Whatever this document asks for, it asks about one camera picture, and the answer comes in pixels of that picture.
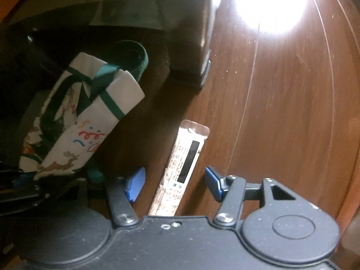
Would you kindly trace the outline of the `folding cot metal frame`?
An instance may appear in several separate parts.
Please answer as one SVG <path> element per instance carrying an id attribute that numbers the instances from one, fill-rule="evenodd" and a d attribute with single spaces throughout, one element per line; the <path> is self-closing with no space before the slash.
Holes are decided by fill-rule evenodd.
<path id="1" fill-rule="evenodd" d="M 164 31 L 171 77 L 202 88 L 211 68 L 210 45 L 220 3 L 221 0 L 102 0 L 91 24 Z"/>

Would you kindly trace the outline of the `long paper sachet wrapper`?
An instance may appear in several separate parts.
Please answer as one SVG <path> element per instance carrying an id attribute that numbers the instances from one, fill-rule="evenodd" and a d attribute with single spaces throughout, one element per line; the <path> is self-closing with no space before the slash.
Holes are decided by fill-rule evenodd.
<path id="1" fill-rule="evenodd" d="M 175 216 L 209 132 L 202 124 L 187 119 L 181 121 L 149 216 Z"/>

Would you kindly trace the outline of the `white printed tote bag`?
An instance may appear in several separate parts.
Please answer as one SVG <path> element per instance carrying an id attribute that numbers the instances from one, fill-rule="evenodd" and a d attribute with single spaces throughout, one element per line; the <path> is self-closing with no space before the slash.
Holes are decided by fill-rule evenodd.
<path id="1" fill-rule="evenodd" d="M 145 48 L 132 40 L 116 43 L 108 61 L 77 54 L 24 137 L 20 170 L 34 180 L 80 171 L 145 97 L 139 81 L 147 66 Z"/>

